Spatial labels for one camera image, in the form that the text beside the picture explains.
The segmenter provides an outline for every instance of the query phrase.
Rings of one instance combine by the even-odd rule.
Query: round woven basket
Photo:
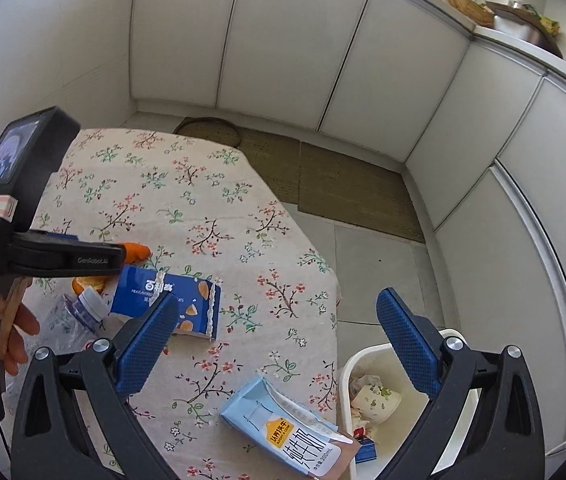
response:
[[[492,10],[476,3],[474,0],[445,1],[483,27],[492,27],[494,25],[494,13]]]

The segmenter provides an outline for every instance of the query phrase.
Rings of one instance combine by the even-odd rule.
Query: blue carton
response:
[[[126,265],[118,279],[111,311],[140,317],[164,290],[178,299],[178,325],[173,333],[216,339],[221,288],[201,278]]]
[[[357,464],[363,462],[368,462],[370,460],[376,459],[376,444],[374,441],[366,436],[356,436],[354,437],[358,443],[361,445],[361,449],[358,450],[356,456],[354,457]]]
[[[223,420],[310,478],[338,480],[360,445],[257,376],[225,403]]]

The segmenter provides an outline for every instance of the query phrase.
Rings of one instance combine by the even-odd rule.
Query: device screen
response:
[[[9,181],[29,139],[36,131],[40,118],[27,123],[15,124],[0,138],[0,181]]]

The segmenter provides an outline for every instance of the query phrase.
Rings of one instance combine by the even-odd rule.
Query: woven mat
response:
[[[282,202],[299,211],[424,242],[399,173],[330,152],[290,137],[218,123],[187,124],[179,135],[212,140],[241,150]]]
[[[399,173],[305,143],[298,211],[425,241]]]
[[[236,131],[225,124],[197,122],[183,126],[179,135],[212,140],[227,146],[236,146],[238,140],[241,150],[252,168],[261,176],[269,189],[281,202],[298,203],[298,183],[300,175],[300,145],[296,139],[268,134],[248,128]]]

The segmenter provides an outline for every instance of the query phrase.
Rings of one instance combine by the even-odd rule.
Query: wooden stick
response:
[[[12,326],[14,325],[14,319],[16,318],[16,313],[20,306],[21,301],[23,301],[23,296],[25,291],[29,286],[29,278],[19,277],[15,278],[10,287],[10,292],[5,300],[5,312],[0,320],[0,360],[5,359],[5,354],[7,354],[7,344],[10,339],[10,332],[12,332]]]

